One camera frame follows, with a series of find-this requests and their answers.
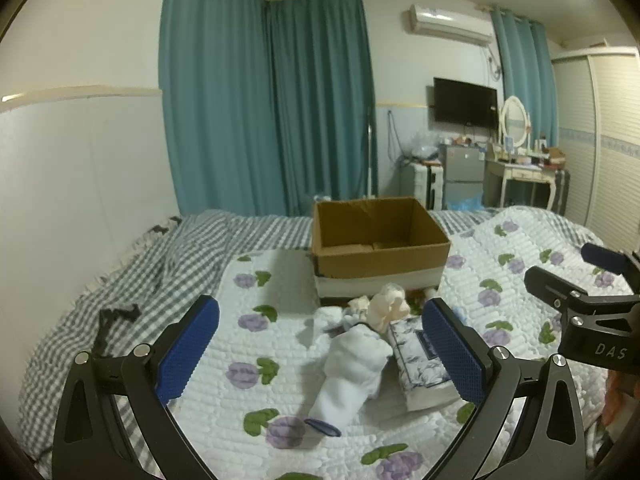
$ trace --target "white cabinet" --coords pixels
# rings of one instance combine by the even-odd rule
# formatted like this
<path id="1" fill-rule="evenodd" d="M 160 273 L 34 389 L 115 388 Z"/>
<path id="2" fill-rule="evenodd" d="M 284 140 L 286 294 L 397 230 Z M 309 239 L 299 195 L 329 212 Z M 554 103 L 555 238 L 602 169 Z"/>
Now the white cabinet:
<path id="1" fill-rule="evenodd" d="M 566 216 L 612 249 L 640 229 L 640 62 L 634 48 L 590 48 L 554 59 L 559 147 L 572 175 Z"/>

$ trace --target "wall-mounted tv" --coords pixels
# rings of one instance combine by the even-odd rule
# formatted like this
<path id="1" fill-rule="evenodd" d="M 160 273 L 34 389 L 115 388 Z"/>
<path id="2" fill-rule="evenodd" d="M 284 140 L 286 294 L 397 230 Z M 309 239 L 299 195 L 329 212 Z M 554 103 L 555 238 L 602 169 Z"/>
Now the wall-mounted tv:
<path id="1" fill-rule="evenodd" d="M 498 129 L 495 88 L 434 77 L 433 93 L 436 122 Z"/>

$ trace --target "blue gripper pad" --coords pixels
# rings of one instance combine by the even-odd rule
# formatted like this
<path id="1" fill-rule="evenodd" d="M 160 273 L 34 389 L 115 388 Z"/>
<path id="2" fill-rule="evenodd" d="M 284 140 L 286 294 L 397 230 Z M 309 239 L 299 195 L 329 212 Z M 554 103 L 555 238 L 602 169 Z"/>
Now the blue gripper pad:
<path id="1" fill-rule="evenodd" d="M 580 249 L 582 259 L 613 274 L 623 274 L 628 266 L 626 256 L 594 244 L 584 244 Z"/>
<path id="2" fill-rule="evenodd" d="M 460 397 L 480 406 L 486 397 L 493 366 L 488 356 L 489 347 L 478 332 L 464 326 L 441 298 L 425 303 L 422 329 Z"/>
<path id="3" fill-rule="evenodd" d="M 162 405 L 182 395 L 219 323 L 220 307 L 209 296 L 198 298 L 177 323 L 179 334 L 158 363 L 156 395 Z"/>

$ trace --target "white wall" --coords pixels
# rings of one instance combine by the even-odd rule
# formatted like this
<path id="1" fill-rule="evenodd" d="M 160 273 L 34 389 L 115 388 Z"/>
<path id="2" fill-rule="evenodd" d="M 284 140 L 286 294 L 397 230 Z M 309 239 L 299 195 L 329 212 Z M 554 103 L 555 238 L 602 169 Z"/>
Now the white wall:
<path id="1" fill-rule="evenodd" d="M 158 87 L 162 0 L 27 0 L 0 42 L 0 96 Z"/>
<path id="2" fill-rule="evenodd" d="M 377 102 L 426 104 L 433 77 L 492 86 L 502 98 L 502 83 L 491 81 L 481 47 L 461 41 L 412 34 L 409 7 L 439 7 L 491 21 L 466 0 L 363 0 L 369 31 Z M 498 55 L 495 41 L 494 54 Z"/>
<path id="3" fill-rule="evenodd" d="M 38 341 L 94 276 L 178 212 L 159 90 L 37 94 L 0 108 L 0 416 L 11 430 Z"/>
<path id="4" fill-rule="evenodd" d="M 457 136 L 465 129 L 455 124 L 434 123 L 427 107 L 431 100 L 434 77 L 443 77 L 495 88 L 498 106 L 503 102 L 502 77 L 494 81 L 482 48 L 476 44 L 446 40 L 434 36 L 414 34 L 410 29 L 409 8 L 436 7 L 462 12 L 491 22 L 488 13 L 476 10 L 467 0 L 363 0 L 369 31 L 371 64 L 376 91 L 376 121 L 378 126 L 378 182 L 384 196 L 399 193 L 399 175 L 391 159 L 399 153 L 392 135 L 392 156 L 388 154 L 388 111 L 396 121 L 402 148 L 411 149 L 412 140 L 419 134 L 437 142 L 441 135 Z M 548 40 L 552 55 L 562 48 Z M 497 41 L 490 45 L 495 57 Z M 478 140 L 490 134 L 484 128 L 466 129 Z"/>

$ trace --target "air conditioner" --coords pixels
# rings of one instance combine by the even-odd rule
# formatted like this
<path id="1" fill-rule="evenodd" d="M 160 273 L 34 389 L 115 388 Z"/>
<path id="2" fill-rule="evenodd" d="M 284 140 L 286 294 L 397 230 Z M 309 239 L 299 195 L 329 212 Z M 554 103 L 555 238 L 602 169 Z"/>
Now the air conditioner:
<path id="1" fill-rule="evenodd" d="M 487 20 L 442 9 L 412 5 L 411 28 L 419 34 L 433 34 L 458 41 L 486 45 L 494 38 L 494 26 Z"/>

